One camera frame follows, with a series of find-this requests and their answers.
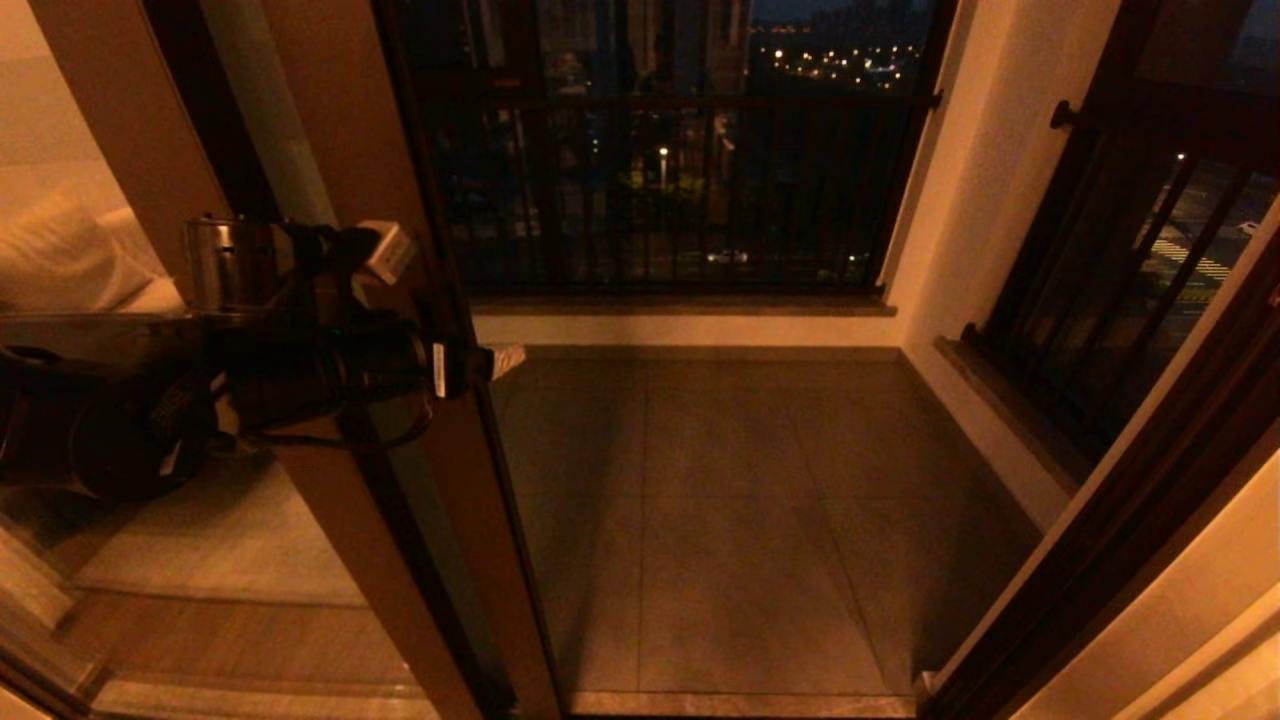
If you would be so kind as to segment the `brown-framed sliding glass door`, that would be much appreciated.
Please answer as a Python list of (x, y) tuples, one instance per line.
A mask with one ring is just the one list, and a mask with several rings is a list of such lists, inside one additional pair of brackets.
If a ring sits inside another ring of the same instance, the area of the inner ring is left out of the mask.
[[(476, 346), (392, 0), (142, 4), (232, 211), (320, 190), (340, 224), (403, 223), (419, 254), (370, 302)], [(398, 450), (276, 456), (442, 720), (568, 719), (488, 387)]]

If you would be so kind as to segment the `brown-framed fixed glass panel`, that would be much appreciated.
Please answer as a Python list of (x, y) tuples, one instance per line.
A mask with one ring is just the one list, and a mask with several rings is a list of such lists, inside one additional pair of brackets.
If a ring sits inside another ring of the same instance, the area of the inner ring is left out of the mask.
[[(0, 314), (187, 315), (187, 222), (365, 222), (234, 214), (177, 78), (142, 0), (0, 0)], [(278, 450), (146, 502), (0, 488), (0, 720), (125, 720), (129, 679), (426, 697)]]

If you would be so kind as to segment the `dark brown door jamb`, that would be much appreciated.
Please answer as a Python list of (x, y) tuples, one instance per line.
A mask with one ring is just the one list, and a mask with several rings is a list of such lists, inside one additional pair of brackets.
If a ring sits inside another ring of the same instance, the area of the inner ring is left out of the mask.
[(1280, 450), (1280, 199), (1119, 439), (918, 702), (1007, 720)]

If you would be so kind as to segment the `short stone window sill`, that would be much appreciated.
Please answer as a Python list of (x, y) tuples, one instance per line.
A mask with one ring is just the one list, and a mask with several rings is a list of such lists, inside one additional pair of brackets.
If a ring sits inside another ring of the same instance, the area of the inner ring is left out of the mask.
[(863, 295), (516, 295), (471, 299), (480, 316), (795, 316), (893, 318), (899, 309)]

